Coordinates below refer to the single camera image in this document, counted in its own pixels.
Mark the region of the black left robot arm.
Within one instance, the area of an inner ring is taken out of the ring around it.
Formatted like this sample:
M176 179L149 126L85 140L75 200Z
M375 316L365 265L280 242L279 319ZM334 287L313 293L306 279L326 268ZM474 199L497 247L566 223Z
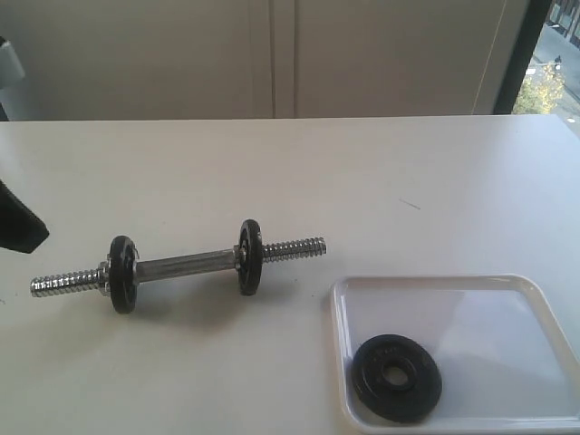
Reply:
M1 90L24 77L24 67L12 43L1 37ZM1 181L1 248L31 254L49 235L44 222Z

